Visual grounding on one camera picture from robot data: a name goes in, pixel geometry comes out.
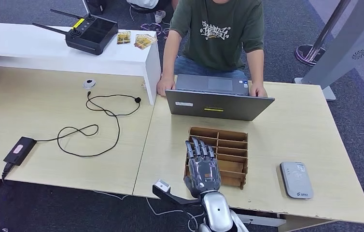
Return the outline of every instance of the shoe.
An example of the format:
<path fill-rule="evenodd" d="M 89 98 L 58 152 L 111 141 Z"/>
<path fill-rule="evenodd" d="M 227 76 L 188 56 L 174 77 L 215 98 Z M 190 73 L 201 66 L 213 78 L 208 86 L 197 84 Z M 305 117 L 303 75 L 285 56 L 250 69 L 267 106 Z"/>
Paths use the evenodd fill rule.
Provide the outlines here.
<path fill-rule="evenodd" d="M 155 22 L 161 23 L 162 19 L 165 18 L 165 16 L 167 16 L 167 13 L 165 11 L 156 11 L 155 12 Z"/>

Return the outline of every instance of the white cable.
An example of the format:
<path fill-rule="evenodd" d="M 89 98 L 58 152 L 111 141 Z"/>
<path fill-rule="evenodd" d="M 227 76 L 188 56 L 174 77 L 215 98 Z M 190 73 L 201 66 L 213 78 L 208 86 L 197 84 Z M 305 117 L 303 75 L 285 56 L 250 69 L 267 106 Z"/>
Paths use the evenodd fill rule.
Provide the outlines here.
<path fill-rule="evenodd" d="M 132 13 L 131 13 L 131 5 L 129 6 L 129 15 L 131 16 L 132 21 L 135 22 L 134 17 L 132 16 Z"/>
<path fill-rule="evenodd" d="M 129 195 L 125 195 L 124 197 L 121 198 L 121 197 L 118 197 L 118 196 L 115 196 L 115 195 L 112 195 L 112 194 L 109 194 L 109 193 L 106 193 L 106 192 L 100 192 L 100 191 L 97 191 L 97 190 L 93 190 L 93 192 L 100 193 L 100 194 L 104 194 L 104 195 L 108 195 L 108 196 L 111 196 L 111 197 L 115 197 L 115 198 L 118 198 L 119 200 L 123 200 L 125 197 L 129 196 Z M 157 216 L 164 215 L 164 214 L 169 214 L 169 213 L 175 213 L 175 212 L 187 213 L 189 216 L 191 216 L 191 218 L 188 220 L 188 229 L 191 232 L 195 232 L 194 230 L 191 229 L 191 224 L 189 223 L 191 221 L 191 219 L 194 220 L 195 225 L 196 225 L 196 228 L 198 228 L 198 224 L 197 224 L 196 218 L 197 217 L 200 217 L 200 216 L 203 216 L 205 214 L 205 212 L 203 212 L 203 213 L 201 213 L 199 215 L 193 216 L 191 213 L 185 212 L 183 210 L 171 210 L 171 211 L 166 211 L 166 212 L 162 212 L 162 213 L 156 213 L 155 210 L 152 208 L 151 204 L 149 203 L 148 198 L 146 197 L 145 199 L 146 199 L 146 202 L 148 203 L 148 206 L 152 210 L 152 212 L 155 215 L 157 215 Z"/>
<path fill-rule="evenodd" d="M 149 203 L 148 198 L 146 198 L 146 202 L 148 203 L 148 206 L 151 208 L 152 212 L 153 212 L 155 215 L 157 215 L 157 216 L 159 216 L 159 215 L 163 215 L 163 214 L 175 213 L 175 212 L 185 213 L 185 211 L 183 211 L 183 210 L 171 210 L 171 211 L 166 211 L 166 212 L 162 212 L 162 213 L 156 213 L 156 212 L 155 212 L 155 210 L 152 208 L 151 204 Z M 196 220 L 196 218 L 197 218 L 197 217 L 200 217 L 200 216 L 203 216 L 203 215 L 205 214 L 205 212 L 203 212 L 203 213 L 201 213 L 201 214 L 199 214 L 199 215 L 196 215 L 196 216 L 193 216 L 191 213 L 188 213 L 188 212 L 186 212 L 186 213 L 187 213 L 189 216 L 191 216 L 191 219 L 193 219 L 193 220 L 194 220 L 194 222 L 195 222 L 196 228 L 198 228 L 198 224 L 197 224 L 197 220 Z M 191 232 L 195 232 L 194 230 L 192 230 L 192 229 L 191 229 L 191 226 L 190 226 L 190 223 L 189 223 L 189 222 L 191 221 L 191 219 L 189 219 L 189 220 L 188 220 L 188 229 L 189 229 Z"/>
<path fill-rule="evenodd" d="M 108 195 L 108 196 L 112 196 L 112 197 L 116 197 L 118 198 L 119 200 L 123 200 L 125 197 L 129 196 L 129 195 L 125 195 L 124 197 L 118 197 L 118 196 L 115 196 L 115 195 L 112 195 L 112 194 L 109 194 L 109 193 L 106 193 L 106 192 L 100 192 L 100 191 L 96 191 L 96 190 L 93 190 L 94 192 L 96 193 L 100 193 L 100 194 L 104 194 L 104 195 Z"/>

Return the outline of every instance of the person's arm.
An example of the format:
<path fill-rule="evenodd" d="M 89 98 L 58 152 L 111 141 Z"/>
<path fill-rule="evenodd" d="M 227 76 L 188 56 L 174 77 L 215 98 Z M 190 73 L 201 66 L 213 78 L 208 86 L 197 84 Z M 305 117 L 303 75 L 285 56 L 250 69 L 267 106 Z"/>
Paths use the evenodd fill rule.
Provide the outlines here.
<path fill-rule="evenodd" d="M 175 89 L 174 65 L 182 37 L 191 25 L 191 0 L 180 0 L 169 26 L 165 42 L 162 77 L 156 84 L 158 94 L 165 96 L 166 89 Z"/>
<path fill-rule="evenodd" d="M 249 88 L 251 96 L 267 97 L 266 90 L 263 86 L 263 69 L 265 61 L 263 52 L 264 32 L 263 5 L 262 2 L 259 1 L 249 13 L 241 38 L 252 77 L 252 85 Z"/>
<path fill-rule="evenodd" d="M 265 54 L 263 50 L 255 50 L 246 54 L 250 75 L 252 76 L 252 86 L 249 88 L 251 96 L 267 97 L 263 86 L 263 69 Z"/>
<path fill-rule="evenodd" d="M 173 79 L 173 68 L 181 40 L 182 36 L 179 33 L 174 30 L 169 31 L 167 41 L 165 42 L 162 78 Z"/>

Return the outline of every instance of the white round device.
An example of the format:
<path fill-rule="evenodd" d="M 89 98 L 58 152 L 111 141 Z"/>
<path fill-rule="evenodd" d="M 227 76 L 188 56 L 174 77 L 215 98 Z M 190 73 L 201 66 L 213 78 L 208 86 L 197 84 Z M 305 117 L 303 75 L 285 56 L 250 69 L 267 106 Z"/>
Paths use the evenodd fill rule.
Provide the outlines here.
<path fill-rule="evenodd" d="M 84 81 L 83 88 L 91 89 L 92 87 L 95 86 L 96 83 L 97 82 L 94 79 L 88 79 L 88 80 Z"/>

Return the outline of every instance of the person's hand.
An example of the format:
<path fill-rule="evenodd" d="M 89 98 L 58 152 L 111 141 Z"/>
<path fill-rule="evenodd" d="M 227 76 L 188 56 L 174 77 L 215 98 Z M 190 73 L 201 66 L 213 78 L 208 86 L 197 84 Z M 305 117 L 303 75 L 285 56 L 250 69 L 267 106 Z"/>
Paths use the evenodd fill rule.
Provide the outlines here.
<path fill-rule="evenodd" d="M 162 76 L 156 84 L 156 92 L 165 96 L 165 89 L 175 89 L 175 79 L 173 76 Z"/>
<path fill-rule="evenodd" d="M 267 97 L 267 93 L 265 87 L 263 87 L 262 83 L 253 83 L 249 88 L 250 96 L 252 97 Z"/>

